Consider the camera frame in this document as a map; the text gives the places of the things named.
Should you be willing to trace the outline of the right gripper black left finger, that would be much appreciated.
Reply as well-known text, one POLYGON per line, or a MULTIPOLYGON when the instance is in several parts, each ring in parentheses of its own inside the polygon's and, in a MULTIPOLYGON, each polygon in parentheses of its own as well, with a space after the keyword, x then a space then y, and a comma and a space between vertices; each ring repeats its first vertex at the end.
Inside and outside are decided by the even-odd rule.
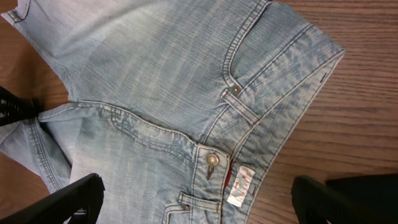
POLYGON ((102 178, 92 173, 1 220, 1 224, 95 224, 103 204, 102 178))

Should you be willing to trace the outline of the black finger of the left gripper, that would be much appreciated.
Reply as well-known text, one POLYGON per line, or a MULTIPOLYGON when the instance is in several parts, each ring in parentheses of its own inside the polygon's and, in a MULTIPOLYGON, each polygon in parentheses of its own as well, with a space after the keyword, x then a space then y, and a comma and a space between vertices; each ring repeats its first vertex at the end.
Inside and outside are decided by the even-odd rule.
POLYGON ((30 119, 39 113, 37 99, 19 98, 1 87, 1 126, 30 119))

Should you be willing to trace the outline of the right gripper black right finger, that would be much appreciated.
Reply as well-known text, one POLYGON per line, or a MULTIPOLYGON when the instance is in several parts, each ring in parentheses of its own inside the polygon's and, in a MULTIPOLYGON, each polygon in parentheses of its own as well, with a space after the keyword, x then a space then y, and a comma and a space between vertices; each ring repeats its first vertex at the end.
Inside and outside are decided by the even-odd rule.
POLYGON ((397 223, 397 176, 294 179, 292 205, 299 223, 397 223))

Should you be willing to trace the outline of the light blue denim jeans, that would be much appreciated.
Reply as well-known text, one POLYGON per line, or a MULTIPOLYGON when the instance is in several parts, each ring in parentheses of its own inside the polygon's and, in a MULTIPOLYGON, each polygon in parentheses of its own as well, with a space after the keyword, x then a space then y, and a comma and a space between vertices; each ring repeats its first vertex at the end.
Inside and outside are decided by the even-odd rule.
POLYGON ((246 223, 345 52, 266 0, 25 0, 2 16, 69 102, 3 126, 1 152, 50 192, 99 174, 99 223, 246 223))

